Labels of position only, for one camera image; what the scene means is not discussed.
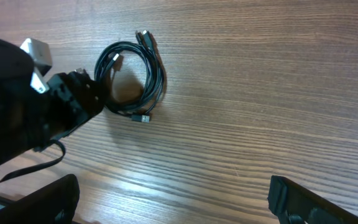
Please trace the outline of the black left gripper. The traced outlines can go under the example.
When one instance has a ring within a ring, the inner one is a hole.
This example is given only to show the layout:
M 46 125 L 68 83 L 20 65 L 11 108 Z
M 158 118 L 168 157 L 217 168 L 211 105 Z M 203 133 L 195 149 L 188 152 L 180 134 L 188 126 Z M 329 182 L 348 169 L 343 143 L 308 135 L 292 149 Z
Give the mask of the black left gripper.
M 98 115 L 107 100 L 107 87 L 87 74 L 57 73 L 47 82 L 49 90 L 26 89 L 27 149 L 42 150 L 53 140 L 65 138 Z

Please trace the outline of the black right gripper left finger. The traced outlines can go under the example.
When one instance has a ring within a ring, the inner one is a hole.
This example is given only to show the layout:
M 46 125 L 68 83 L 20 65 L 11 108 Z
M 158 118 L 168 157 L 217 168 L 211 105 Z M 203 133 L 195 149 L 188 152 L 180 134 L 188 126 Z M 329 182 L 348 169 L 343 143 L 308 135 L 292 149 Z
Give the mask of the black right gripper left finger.
M 0 223 L 73 223 L 79 198 L 79 183 L 73 174 L 17 201 L 0 195 Z

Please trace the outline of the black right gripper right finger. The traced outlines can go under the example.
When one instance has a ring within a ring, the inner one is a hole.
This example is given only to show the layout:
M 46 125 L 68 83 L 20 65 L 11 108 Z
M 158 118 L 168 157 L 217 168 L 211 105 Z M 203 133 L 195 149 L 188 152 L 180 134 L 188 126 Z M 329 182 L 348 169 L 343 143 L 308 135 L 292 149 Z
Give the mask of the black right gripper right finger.
M 268 209 L 281 224 L 358 224 L 358 216 L 277 175 L 270 179 Z

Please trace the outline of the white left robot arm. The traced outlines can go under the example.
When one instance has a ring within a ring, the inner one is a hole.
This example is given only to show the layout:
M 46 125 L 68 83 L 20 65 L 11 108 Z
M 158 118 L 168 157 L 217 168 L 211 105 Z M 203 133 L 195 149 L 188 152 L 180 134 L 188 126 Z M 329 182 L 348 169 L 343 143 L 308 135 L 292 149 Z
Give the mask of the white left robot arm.
M 0 165 L 32 149 L 41 152 L 102 112 L 109 90 L 85 70 L 54 74 L 47 43 L 20 46 L 0 39 Z

